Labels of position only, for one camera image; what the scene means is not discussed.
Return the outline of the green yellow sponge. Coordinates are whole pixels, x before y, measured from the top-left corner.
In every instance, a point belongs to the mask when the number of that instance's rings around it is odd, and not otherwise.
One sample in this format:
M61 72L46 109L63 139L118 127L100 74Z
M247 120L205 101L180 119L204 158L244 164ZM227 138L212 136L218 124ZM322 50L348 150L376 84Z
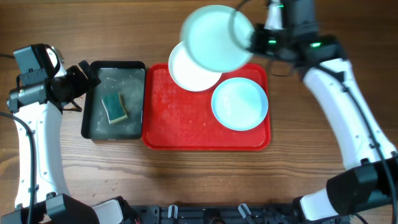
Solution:
M128 118L119 92L104 95L101 101L110 124L115 124Z

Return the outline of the light blue plate front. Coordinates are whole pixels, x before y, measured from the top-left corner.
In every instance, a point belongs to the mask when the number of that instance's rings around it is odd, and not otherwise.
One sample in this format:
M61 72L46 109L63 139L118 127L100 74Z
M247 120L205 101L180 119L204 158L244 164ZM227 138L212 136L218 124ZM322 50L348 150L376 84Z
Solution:
M189 57L212 72L232 72L248 63L254 27L232 7L209 5L192 12L184 21L180 40Z

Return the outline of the white round plate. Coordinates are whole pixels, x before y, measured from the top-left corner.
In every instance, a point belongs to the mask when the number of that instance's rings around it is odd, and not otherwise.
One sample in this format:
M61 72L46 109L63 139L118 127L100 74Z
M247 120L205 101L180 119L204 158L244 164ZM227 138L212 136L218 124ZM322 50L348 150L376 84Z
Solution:
M188 55L184 41L177 44L170 53L169 73L172 80L187 91L204 91L215 85L222 73L201 68Z

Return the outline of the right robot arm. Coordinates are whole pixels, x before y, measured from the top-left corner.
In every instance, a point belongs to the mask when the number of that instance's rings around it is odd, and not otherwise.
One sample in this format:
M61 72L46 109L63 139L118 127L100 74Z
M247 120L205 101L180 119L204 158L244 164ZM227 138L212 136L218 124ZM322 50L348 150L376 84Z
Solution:
M297 220L320 222L372 208L397 207L397 149L375 120L334 35L320 35L313 1L270 1L250 51L299 72L336 136L345 171L299 197Z

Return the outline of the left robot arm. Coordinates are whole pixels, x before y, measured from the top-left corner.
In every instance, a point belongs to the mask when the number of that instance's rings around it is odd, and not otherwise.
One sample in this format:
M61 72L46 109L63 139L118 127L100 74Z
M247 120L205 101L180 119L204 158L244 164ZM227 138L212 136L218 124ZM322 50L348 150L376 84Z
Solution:
M62 167L60 128L65 105L100 83L86 61L68 69L60 52L47 44L14 51L20 74L9 92L8 113L19 139L20 180L14 212L1 223L140 223L138 213L122 197L94 206L68 191Z

